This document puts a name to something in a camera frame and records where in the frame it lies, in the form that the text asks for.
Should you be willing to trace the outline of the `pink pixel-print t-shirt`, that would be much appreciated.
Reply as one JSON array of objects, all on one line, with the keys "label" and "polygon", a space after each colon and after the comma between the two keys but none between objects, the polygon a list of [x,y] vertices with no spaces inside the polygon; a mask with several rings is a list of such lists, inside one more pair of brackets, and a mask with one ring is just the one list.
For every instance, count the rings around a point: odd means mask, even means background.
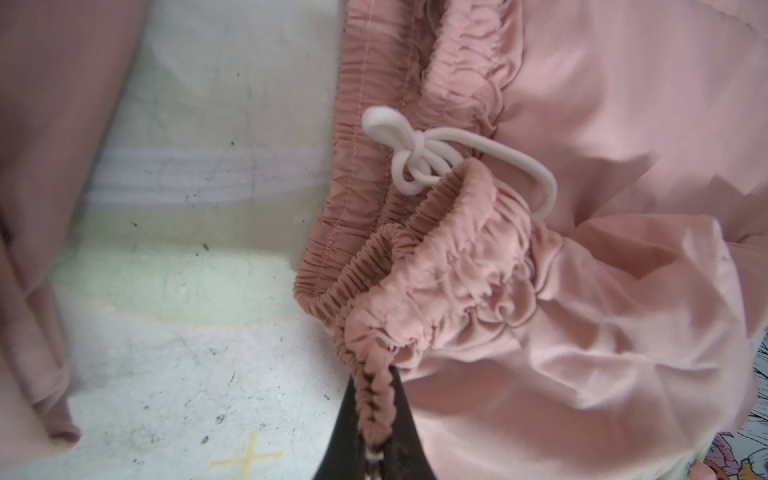
[{"label": "pink pixel-print t-shirt", "polygon": [[64,336],[48,273],[137,46],[142,1],[1,5],[1,464],[68,450]]}]

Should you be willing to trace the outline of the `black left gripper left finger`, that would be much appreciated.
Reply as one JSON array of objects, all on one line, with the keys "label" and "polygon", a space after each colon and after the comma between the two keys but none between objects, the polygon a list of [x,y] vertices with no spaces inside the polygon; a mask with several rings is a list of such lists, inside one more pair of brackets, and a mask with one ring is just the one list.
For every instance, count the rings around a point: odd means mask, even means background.
[{"label": "black left gripper left finger", "polygon": [[353,379],[349,378],[325,455],[314,480],[364,480],[365,443],[358,431]]}]

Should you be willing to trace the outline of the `pink garments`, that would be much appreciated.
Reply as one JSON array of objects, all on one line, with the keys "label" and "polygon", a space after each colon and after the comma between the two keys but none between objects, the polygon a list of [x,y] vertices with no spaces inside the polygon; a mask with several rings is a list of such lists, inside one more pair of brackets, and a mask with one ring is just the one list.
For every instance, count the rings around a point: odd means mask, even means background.
[{"label": "pink garments", "polygon": [[[415,196],[361,128],[457,144]],[[763,1],[350,1],[329,195],[294,285],[382,479],[399,371],[436,479],[658,479],[736,430],[767,328]]]}]

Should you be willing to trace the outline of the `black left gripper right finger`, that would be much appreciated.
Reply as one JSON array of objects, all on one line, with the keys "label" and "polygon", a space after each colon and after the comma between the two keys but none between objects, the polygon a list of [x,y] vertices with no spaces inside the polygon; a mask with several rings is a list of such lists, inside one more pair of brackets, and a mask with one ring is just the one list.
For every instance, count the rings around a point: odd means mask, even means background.
[{"label": "black left gripper right finger", "polygon": [[436,476],[426,458],[410,405],[396,367],[390,368],[395,392],[396,416],[392,435],[384,444],[381,466],[383,480],[435,480]]}]

